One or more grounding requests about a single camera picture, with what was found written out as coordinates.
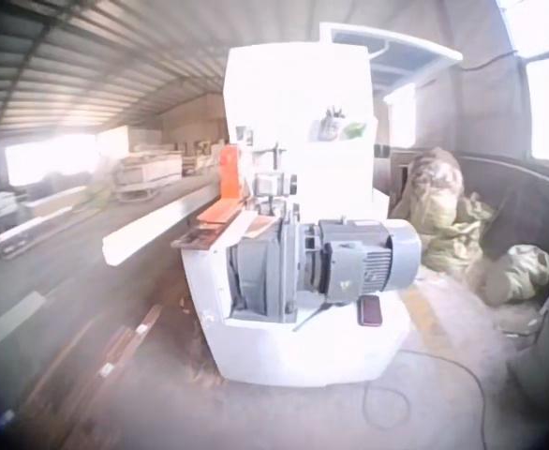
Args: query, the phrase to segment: machine base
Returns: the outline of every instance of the machine base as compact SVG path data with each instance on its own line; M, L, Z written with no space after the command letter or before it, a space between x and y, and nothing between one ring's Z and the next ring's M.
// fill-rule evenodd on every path
M270 386L325 386L378 378L410 329L397 292L380 292L380 327L358 324L357 304L333 307L293 328L319 306L314 294L299 292L297 323L230 319L225 247L182 250L185 273L201 327L221 375Z

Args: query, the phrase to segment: corrugated metal roof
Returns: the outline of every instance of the corrugated metal roof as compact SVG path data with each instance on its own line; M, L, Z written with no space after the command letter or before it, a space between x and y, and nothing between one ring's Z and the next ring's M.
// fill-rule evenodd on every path
M132 124L221 92L228 50L382 26L406 0L0 1L0 138Z

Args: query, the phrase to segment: bright window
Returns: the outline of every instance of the bright window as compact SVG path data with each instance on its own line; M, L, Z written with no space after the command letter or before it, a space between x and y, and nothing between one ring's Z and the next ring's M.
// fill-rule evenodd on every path
M549 0L497 0L512 39L525 58L549 50ZM532 114L532 156L549 159L549 57L527 63Z
M385 97L389 107L389 145L410 148L416 142L416 86L411 83Z
M66 135L6 148L8 180L12 186L36 183L49 173L92 172L98 160L96 137L89 134Z

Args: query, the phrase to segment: electrical cord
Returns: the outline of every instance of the electrical cord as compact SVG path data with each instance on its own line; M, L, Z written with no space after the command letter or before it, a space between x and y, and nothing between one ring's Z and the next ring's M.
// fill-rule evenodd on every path
M481 400L482 400L481 425L480 425L481 444L482 444L483 450L487 450L487 439L486 439L485 426L484 426L486 412L487 412L487 401L486 401L486 397L485 397L485 394L484 394L484 389L482 387L482 383L481 383L481 380L479 379L479 377L477 377L477 375L472 370L470 370L468 367L466 367L465 365L463 365L461 363L458 363L457 361L454 361L450 358L446 358L444 356L438 356L436 354L431 354L431 353L426 353L426 352L418 352L418 351L415 351L415 350L405 350L405 349L400 349L399 353L412 354L412 355L417 355L417 356L421 356L421 357L437 359L438 361L443 361L447 364L450 364L454 367L457 367L457 368L460 368L460 369L464 370L470 376L470 378L472 378L472 380L474 380L477 387L479 388L479 392L481 393ZM394 424L392 424L390 426L383 426L383 425L377 423L376 421L374 421L370 417L370 414L368 413L368 408L367 408L367 397L368 397L368 393L371 390L377 390L377 391L381 391L381 392L391 392L391 393L394 393L394 394L398 395L399 397L402 398L402 400L406 404L406 413L398 421L396 421ZM409 420L409 417L411 416L411 410L412 410L412 406L411 406L411 403L409 401L409 398L403 392L401 392L397 389L392 389L392 388L388 388L388 387L371 386L370 382L367 382L364 385L364 395L363 395L363 400L362 400L362 415L363 415L364 421L366 422L366 424L368 424L368 426L370 426L372 428L379 429L379 430L391 430L391 429L397 428L400 425L405 424Z
M373 420L370 417L370 413L368 412L368 392L371 389L379 392L391 392L392 394L396 394L399 397L401 397L401 399L404 400L404 403L406 403L406 412L404 413L404 415L392 425L382 425L377 423L377 421ZM404 425L409 420L409 417L411 415L412 415L412 404L410 403L408 396L404 394L402 391L393 389L391 387L372 386L370 382L366 383L364 387L364 395L362 397L362 416L366 424L368 424L368 426L372 428L380 429L382 431L388 431L390 429L397 428L400 425Z
M475 67L458 66L457 68L458 68L458 70L460 70L462 72L476 72L477 70L483 70L484 68L488 68L489 66L496 63L497 61L500 61L504 58L507 58L507 57L512 56L513 54L517 54L517 53L518 53L517 50L512 50L511 52L506 52L506 53L503 53L503 54L500 54L500 55L496 56L495 58L491 58L489 61L487 61L486 63L483 63L479 66L475 66Z

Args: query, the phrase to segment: wooden board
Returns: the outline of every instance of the wooden board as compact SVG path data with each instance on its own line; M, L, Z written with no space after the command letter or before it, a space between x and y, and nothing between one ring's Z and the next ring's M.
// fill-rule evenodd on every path
M240 199L220 199L198 216L198 220L209 223L229 223L242 208Z

